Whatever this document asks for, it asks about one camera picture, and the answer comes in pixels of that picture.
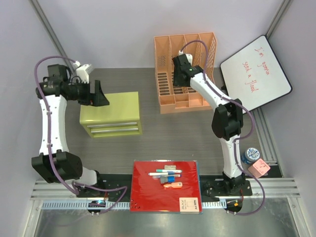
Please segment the red A4 folder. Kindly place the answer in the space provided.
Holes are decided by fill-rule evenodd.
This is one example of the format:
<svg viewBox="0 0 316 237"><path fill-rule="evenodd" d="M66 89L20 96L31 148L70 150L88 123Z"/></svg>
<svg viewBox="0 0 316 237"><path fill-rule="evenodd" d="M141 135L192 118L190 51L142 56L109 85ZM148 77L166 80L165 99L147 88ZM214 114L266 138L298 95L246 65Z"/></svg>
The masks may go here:
<svg viewBox="0 0 316 237"><path fill-rule="evenodd" d="M131 212L166 212L181 214L200 214L202 213L201 194L199 186L198 162L174 161L174 160L150 160L135 161L133 167L132 181L134 185L145 184L149 178L160 179L160 177L149 176L148 173L156 172L156 169L164 169L165 165L175 165L176 169L182 170L181 177L175 178L175 182L180 182L180 178L188 181L191 188L185 191L162 192L159 195L150 196L145 191L136 193L135 200L130 200Z"/></svg>

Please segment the orange plastic file organizer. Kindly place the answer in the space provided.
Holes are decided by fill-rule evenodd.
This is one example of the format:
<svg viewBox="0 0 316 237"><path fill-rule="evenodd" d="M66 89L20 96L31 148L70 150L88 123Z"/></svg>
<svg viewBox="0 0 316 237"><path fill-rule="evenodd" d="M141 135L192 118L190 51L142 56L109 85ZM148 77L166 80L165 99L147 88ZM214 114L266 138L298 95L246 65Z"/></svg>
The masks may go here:
<svg viewBox="0 0 316 237"><path fill-rule="evenodd" d="M190 87L193 76L213 80L217 39L213 32L154 38L155 75L161 114L210 110Z"/></svg>

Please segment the blue patterned tape roll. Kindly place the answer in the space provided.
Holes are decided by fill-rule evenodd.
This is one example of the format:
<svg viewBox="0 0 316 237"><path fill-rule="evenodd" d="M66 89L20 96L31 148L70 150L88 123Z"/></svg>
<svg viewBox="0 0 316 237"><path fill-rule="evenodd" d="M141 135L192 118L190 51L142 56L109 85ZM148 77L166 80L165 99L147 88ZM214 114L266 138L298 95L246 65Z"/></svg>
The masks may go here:
<svg viewBox="0 0 316 237"><path fill-rule="evenodd" d="M241 161L245 164L253 164L260 158L260 152L256 148L248 148L241 155Z"/></svg>

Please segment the teal capped white pen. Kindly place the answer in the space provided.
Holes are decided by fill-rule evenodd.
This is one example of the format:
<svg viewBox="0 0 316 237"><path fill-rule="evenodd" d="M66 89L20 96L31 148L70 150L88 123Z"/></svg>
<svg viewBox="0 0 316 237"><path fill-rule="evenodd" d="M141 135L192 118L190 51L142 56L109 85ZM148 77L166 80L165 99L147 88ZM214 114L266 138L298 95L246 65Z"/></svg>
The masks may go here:
<svg viewBox="0 0 316 237"><path fill-rule="evenodd" d="M182 170L179 169L156 169L158 173L182 173Z"/></svg>

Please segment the blue tipped white pen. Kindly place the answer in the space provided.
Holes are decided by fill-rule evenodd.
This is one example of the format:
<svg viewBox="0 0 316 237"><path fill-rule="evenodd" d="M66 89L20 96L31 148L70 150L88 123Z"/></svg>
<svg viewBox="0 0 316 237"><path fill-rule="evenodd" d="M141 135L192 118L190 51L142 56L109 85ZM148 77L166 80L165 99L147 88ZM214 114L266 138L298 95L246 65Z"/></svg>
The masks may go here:
<svg viewBox="0 0 316 237"><path fill-rule="evenodd" d="M177 177L181 177L181 174L173 174L173 175L168 175L168 178L173 177L173 178L177 178Z"/></svg>

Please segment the small whiteboard with writing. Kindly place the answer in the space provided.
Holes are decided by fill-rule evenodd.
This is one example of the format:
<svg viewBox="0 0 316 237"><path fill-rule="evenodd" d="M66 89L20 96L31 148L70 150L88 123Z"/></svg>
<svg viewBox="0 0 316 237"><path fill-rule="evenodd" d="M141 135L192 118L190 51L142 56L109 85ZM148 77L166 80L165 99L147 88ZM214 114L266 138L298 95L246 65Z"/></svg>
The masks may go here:
<svg viewBox="0 0 316 237"><path fill-rule="evenodd" d="M292 92L267 37L259 36L220 64L228 95L249 111Z"/></svg>

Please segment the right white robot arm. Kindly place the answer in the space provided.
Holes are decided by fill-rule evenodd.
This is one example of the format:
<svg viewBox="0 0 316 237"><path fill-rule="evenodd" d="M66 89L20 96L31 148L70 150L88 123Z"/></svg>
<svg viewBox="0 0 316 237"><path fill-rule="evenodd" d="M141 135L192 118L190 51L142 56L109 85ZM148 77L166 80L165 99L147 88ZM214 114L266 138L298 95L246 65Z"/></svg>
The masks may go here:
<svg viewBox="0 0 316 237"><path fill-rule="evenodd" d="M245 174L240 166L239 138L243 127L243 111L208 78L200 66L191 65L191 55L180 52L172 59L173 85L197 91L213 109L212 131L219 138L223 158L223 189L237 194L245 185Z"/></svg>

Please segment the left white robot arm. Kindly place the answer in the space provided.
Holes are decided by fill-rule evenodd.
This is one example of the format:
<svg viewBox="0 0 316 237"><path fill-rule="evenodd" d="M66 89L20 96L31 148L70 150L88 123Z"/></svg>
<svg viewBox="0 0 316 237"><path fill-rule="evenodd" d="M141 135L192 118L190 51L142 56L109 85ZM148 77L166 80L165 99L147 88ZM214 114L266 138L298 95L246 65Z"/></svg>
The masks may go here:
<svg viewBox="0 0 316 237"><path fill-rule="evenodd" d="M69 151L65 113L68 101L93 107L108 106L110 102L100 81L96 80L94 92L90 91L92 65L76 61L73 66L74 75L65 65L49 65L48 76L36 88L42 112L42 142L39 155L32 158L31 164L47 183L65 183L76 195L89 191L100 197L105 184L99 172L83 167L81 159Z"/></svg>

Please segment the white marker pen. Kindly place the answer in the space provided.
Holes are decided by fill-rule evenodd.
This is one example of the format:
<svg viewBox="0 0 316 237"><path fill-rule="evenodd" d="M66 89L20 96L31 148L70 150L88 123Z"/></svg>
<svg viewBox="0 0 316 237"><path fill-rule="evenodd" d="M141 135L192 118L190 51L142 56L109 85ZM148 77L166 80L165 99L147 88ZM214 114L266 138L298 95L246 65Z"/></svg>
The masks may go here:
<svg viewBox="0 0 316 237"><path fill-rule="evenodd" d="M167 176L169 175L168 172L150 172L148 173L149 176L152 176L152 177L161 177L161 176Z"/></svg>

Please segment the pink cube block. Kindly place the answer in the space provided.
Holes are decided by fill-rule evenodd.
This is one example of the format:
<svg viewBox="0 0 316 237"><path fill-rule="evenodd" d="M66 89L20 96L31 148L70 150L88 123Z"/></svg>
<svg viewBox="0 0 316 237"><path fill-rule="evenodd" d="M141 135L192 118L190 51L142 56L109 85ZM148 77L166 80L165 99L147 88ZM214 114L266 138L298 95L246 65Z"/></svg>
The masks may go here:
<svg viewBox="0 0 316 237"><path fill-rule="evenodd" d="M260 178L264 176L270 169L270 166L260 158L249 166L248 171L255 178Z"/></svg>

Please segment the blue and grey marker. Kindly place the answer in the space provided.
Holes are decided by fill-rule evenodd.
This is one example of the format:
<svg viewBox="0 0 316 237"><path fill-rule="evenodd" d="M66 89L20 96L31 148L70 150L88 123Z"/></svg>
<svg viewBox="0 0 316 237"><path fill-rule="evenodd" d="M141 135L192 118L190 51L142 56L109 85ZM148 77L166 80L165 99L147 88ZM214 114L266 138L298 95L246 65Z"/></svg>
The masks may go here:
<svg viewBox="0 0 316 237"><path fill-rule="evenodd" d="M161 176L159 180L161 184L170 184L170 183L175 182L175 177L174 176Z"/></svg>

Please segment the small white eraser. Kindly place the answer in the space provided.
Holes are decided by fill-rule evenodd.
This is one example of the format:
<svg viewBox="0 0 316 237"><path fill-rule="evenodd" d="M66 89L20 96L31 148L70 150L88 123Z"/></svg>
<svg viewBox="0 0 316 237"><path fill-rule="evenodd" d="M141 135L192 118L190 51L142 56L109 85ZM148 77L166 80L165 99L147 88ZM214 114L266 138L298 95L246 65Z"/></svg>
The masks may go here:
<svg viewBox="0 0 316 237"><path fill-rule="evenodd" d="M175 170L176 166L175 165L165 165L164 169L170 169L170 170Z"/></svg>

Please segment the green metal drawer cabinet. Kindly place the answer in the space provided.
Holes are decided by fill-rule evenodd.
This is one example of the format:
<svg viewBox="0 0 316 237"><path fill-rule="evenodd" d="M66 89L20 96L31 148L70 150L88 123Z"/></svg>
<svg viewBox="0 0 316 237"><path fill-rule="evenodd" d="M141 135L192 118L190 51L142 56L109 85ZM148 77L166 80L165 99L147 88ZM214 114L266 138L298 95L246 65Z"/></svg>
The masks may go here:
<svg viewBox="0 0 316 237"><path fill-rule="evenodd" d="M139 93L121 92L105 95L108 106L80 107L79 122L92 138L141 135Z"/></svg>

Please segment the orange highlighter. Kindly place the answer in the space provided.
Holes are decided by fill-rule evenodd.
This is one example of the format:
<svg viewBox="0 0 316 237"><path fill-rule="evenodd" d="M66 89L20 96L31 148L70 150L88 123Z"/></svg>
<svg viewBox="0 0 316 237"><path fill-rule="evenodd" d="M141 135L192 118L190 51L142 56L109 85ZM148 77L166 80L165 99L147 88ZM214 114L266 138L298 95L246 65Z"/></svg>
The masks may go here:
<svg viewBox="0 0 316 237"><path fill-rule="evenodd" d="M163 187L166 189L179 189L183 187L183 184L182 182L165 183Z"/></svg>

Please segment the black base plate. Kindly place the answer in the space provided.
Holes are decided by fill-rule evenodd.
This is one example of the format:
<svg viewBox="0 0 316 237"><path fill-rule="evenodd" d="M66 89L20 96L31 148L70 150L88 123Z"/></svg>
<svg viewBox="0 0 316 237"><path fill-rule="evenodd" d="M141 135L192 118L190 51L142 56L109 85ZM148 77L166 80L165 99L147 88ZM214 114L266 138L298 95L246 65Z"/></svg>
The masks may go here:
<svg viewBox="0 0 316 237"><path fill-rule="evenodd" d="M192 185L188 181L184 181L180 178L183 186L181 188L165 188L163 184L160 183L158 179L149 178L147 184L134 185L132 181L131 174L101 174L101 181L106 189L115 189L123 186L127 187L126 194L123 197L123 201L128 201L130 199L135 200L136 193L140 191L145 191L145 193L150 196L159 195L167 190L175 191L185 191L191 188ZM235 191L229 191L226 187L224 179L219 175L201 175L199 177L200 194L204 201L207 198L214 197L224 197L224 196L238 196L243 195L249 197L252 195L252 189L249 181L245 181L245 184L237 188Z"/></svg>

